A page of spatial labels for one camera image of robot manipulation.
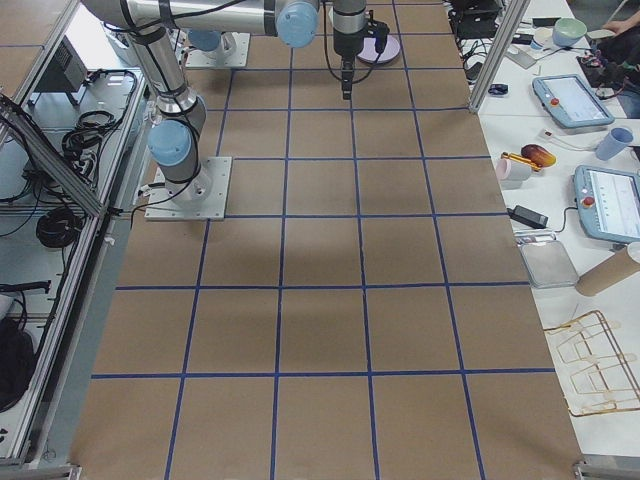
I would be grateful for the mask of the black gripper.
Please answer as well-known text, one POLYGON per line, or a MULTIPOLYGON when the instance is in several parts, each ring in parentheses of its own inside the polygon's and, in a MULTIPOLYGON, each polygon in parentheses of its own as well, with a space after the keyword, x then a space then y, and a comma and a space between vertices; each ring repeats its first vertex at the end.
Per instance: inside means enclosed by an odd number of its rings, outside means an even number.
POLYGON ((370 29, 362 29, 356 33, 343 33, 337 29, 333 30, 333 46, 334 51, 340 56, 340 82, 343 100, 351 100, 352 85, 364 80, 368 74, 361 79, 355 80, 355 60, 356 56, 364 48, 364 40, 371 38, 374 40, 374 51, 376 56, 369 70, 373 70, 384 52, 388 40, 388 31, 373 31, 370 29))

